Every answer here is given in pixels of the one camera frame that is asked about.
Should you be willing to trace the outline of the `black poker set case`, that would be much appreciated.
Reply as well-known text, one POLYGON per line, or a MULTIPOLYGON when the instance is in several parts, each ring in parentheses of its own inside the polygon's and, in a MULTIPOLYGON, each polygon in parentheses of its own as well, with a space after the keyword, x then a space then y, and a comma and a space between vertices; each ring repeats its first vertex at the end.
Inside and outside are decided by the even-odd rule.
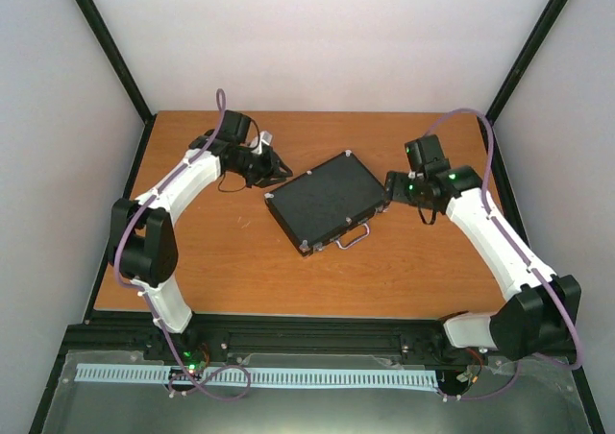
POLYGON ((350 150, 277 187, 264 201, 302 257, 330 244, 350 249, 369 236, 369 220, 389 205, 382 183, 350 150))

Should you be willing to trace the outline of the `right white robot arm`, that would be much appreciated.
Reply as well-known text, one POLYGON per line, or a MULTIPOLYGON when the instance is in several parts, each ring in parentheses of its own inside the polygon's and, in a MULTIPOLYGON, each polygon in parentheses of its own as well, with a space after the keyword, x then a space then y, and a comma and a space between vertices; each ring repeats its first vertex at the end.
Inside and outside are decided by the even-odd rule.
POLYGON ((445 319, 449 345, 496 350, 517 361, 572 344, 576 360, 571 366, 578 368, 582 350, 575 320, 581 290, 576 279, 558 275, 530 249, 496 206, 486 181, 468 165, 452 167, 436 135, 408 141, 405 151, 409 172, 386 177, 390 200, 415 207, 426 226, 446 216, 480 255, 504 298, 497 312, 445 319))

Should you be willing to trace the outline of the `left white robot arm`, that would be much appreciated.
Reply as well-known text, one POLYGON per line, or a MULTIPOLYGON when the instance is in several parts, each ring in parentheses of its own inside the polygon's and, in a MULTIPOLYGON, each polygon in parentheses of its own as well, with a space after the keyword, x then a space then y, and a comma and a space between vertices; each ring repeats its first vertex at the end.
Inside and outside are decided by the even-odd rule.
POLYGON ((272 147, 273 134, 256 129, 250 116, 222 109, 216 128, 198 136, 181 160, 157 184, 137 198, 121 198, 111 209, 108 262, 116 282, 145 299, 153 323, 168 332, 165 345, 179 359, 193 357, 200 336, 188 327, 193 312, 175 272, 179 250, 175 225, 199 194, 227 173, 248 188, 266 188, 292 177, 272 147))

